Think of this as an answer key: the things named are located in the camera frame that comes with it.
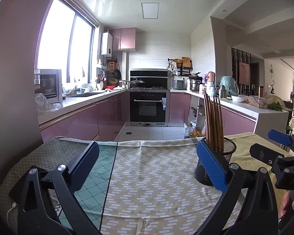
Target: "countertop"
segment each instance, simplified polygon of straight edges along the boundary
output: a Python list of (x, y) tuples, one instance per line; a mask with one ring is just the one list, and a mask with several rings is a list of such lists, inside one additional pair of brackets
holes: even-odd
[(109, 92), (105, 92), (104, 90), (97, 90), (97, 91), (92, 91), (93, 93), (99, 93), (94, 96), (66, 97), (66, 99), (61, 102), (61, 108), (59, 110), (46, 112), (46, 113), (38, 116), (39, 125), (41, 125), (47, 121), (50, 121), (54, 118), (57, 118), (61, 115), (69, 113), (71, 111), (82, 108), (86, 105), (92, 104), (94, 102), (99, 102), (103, 99), (109, 98), (111, 96), (117, 95), (117, 94), (125, 92), (125, 91), (126, 90), (124, 90), (124, 89), (123, 90), (112, 90)]
[[(63, 102), (61, 102), (61, 108), (59, 110), (56, 111), (52, 111), (52, 112), (47, 112), (44, 113), (42, 115), (38, 116), (38, 122), (39, 125), (50, 121), (54, 118), (57, 118), (61, 115), (64, 115), (66, 113), (69, 113), (71, 111), (77, 110), (79, 108), (82, 108), (86, 105), (95, 103), (95, 102), (99, 102), (103, 99), (107, 99), (111, 96), (117, 95), (119, 93), (125, 92), (126, 90), (112, 90), (109, 92), (105, 92), (104, 90), (98, 90), (98, 91), (92, 91), (92, 92), (97, 92), (99, 94), (94, 95), (94, 96), (88, 96), (88, 97), (66, 97), (65, 100), (63, 100)], [(193, 96), (199, 97), (199, 98), (204, 98), (203, 95), (196, 93), (196, 92), (192, 92), (192, 91), (187, 91), (187, 90), (174, 90), (174, 89), (170, 89), (171, 93), (188, 93), (191, 94)], [(222, 106), (228, 107), (230, 109), (236, 110), (240, 113), (246, 114), (250, 117), (253, 117), (255, 119), (257, 119), (259, 117), (259, 114), (272, 114), (272, 113), (283, 113), (283, 112), (287, 112), (287, 111), (276, 111), (276, 110), (268, 110), (268, 109), (259, 109), (256, 108), (252, 105), (249, 105), (247, 103), (239, 103), (239, 102), (233, 102), (231, 100), (227, 100), (227, 99), (221, 99), (220, 103)]]
[[(193, 96), (197, 96), (199, 98), (204, 98), (203, 95), (196, 93), (196, 92), (192, 92), (192, 91), (174, 90), (174, 89), (171, 89), (170, 91), (171, 91), (171, 93), (188, 93)], [(256, 107), (248, 104), (248, 103), (234, 102), (232, 100), (228, 100), (228, 99), (224, 99), (224, 98), (220, 99), (220, 103), (222, 106), (236, 110), (238, 112), (241, 112), (243, 114), (246, 114), (246, 115), (253, 117), (253, 118), (256, 118), (256, 119), (258, 118), (259, 114), (269, 114), (269, 113), (272, 114), (272, 113), (287, 112), (285, 110), (283, 110), (281, 112), (281, 111), (269, 110), (269, 109), (259, 109), (259, 108), (256, 108)]]

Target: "cutting board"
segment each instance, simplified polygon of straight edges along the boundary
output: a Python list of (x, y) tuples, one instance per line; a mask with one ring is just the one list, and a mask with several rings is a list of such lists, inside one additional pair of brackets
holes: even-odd
[(191, 62), (189, 57), (182, 57), (183, 67), (191, 68)]

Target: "mesh pen holder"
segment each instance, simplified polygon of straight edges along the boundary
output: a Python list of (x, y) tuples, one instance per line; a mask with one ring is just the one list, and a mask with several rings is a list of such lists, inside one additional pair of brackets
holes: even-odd
[[(223, 153), (221, 153), (224, 157), (224, 159), (229, 163), (230, 159), (232, 157), (232, 154), (236, 151), (236, 145), (235, 143), (228, 139), (228, 138), (223, 138), (224, 140), (224, 148), (223, 148)], [(210, 178), (208, 177), (207, 172), (204, 169), (204, 166), (202, 165), (200, 158), (198, 159), (197, 167), (194, 172), (196, 180), (204, 185), (209, 185), (212, 186), (212, 182)]]

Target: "wall-mounted water heater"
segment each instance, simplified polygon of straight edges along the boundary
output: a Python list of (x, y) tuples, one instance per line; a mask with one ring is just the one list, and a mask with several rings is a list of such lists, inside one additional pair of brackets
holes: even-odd
[(112, 56), (112, 35), (109, 33), (102, 34), (101, 55), (105, 57)]

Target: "tablecloth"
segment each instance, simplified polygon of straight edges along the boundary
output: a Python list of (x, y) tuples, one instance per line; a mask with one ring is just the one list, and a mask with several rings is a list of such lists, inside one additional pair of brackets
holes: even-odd
[[(270, 167), (252, 158), (249, 148), (254, 143), (267, 146), (290, 156), (284, 150), (253, 133), (227, 136), (237, 145), (231, 162), (243, 169)], [(89, 141), (55, 137), (23, 158), (8, 173), (0, 187), (0, 215), (12, 205), (9, 190), (17, 180), (36, 165), (47, 170), (67, 163), (80, 154)], [(98, 142), (100, 156), (84, 186), (75, 193), (76, 199), (102, 234), (193, 234), (217, 203), (221, 192), (204, 186), (194, 178), (198, 162), (196, 141)], [(275, 176), (269, 172), (272, 182)], [(275, 189), (280, 205), (284, 190)], [(54, 207), (63, 225), (70, 227), (56, 195), (51, 192)], [(232, 225), (240, 204), (228, 220)], [(12, 230), (17, 233), (17, 208), (9, 216)]]

